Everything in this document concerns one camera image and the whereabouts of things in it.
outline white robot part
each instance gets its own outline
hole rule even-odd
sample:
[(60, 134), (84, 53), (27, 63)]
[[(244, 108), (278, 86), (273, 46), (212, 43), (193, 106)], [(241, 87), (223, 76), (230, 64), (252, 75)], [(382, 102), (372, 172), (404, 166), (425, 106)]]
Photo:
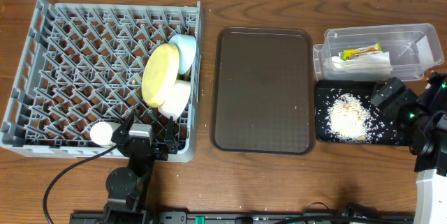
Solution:
[[(95, 144), (102, 147), (113, 147), (115, 143), (112, 142), (112, 134), (119, 126), (121, 126), (119, 123), (98, 122), (91, 127), (90, 138)], [(129, 135), (147, 137), (151, 143), (153, 140), (151, 125), (133, 124)]]
[(447, 177), (436, 169), (418, 173), (418, 201), (414, 224), (447, 223)]

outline dish rack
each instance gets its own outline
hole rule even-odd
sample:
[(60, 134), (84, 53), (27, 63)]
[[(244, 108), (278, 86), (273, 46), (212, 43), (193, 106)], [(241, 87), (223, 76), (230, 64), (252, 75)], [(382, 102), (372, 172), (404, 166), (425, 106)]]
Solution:
[[(142, 100), (141, 82), (151, 53), (175, 34), (196, 37), (189, 102), (175, 122), (177, 155), (196, 152), (198, 82), (203, 12), (197, 7), (56, 3), (37, 0), (6, 108), (0, 147), (23, 156), (90, 157), (105, 148), (90, 140), (99, 121), (150, 124), (161, 145), (168, 119)], [(105, 157), (123, 158), (118, 150)]]

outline white crumbs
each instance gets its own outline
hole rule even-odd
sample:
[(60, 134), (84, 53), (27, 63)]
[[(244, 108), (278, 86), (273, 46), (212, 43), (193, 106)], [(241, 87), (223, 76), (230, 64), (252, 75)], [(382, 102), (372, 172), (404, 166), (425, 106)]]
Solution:
[(328, 126), (330, 133), (341, 140), (369, 139), (371, 129), (371, 114), (365, 109), (360, 100), (351, 94), (343, 94), (337, 98), (328, 109)]

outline brown serving tray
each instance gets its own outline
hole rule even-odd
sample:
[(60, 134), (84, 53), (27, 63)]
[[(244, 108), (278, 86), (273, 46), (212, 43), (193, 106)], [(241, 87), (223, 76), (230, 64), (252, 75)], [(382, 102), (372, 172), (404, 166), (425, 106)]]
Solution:
[(219, 36), (211, 141), (222, 151), (302, 155), (315, 144), (312, 40), (302, 30)]

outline wooden table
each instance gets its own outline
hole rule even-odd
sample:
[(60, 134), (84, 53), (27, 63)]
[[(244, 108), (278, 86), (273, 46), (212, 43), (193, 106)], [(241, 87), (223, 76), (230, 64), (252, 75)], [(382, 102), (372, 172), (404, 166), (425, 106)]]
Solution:
[[(48, 0), (50, 3), (125, 3), (195, 6), (197, 0)], [(306, 156), (237, 154), (210, 142), (214, 62), (218, 33), (229, 26), (304, 29), (314, 44), (326, 29), (428, 22), (447, 47), (447, 0), (200, 0), (205, 46), (200, 71), (196, 157), (157, 163), (149, 203), (189, 211), (299, 212), (321, 201), (331, 209), (347, 202), (380, 211), (414, 212), (415, 157), (407, 147), (317, 143)], [(0, 20), (0, 105), (6, 107), (36, 0), (7, 0)], [(435, 68), (446, 72), (447, 65)], [(420, 93), (424, 82), (408, 85)], [(0, 150), (0, 223), (44, 223), (42, 197), (72, 159), (25, 158)], [(56, 223), (71, 212), (102, 211), (105, 179), (126, 160), (102, 158), (69, 172), (53, 188), (49, 210)]]

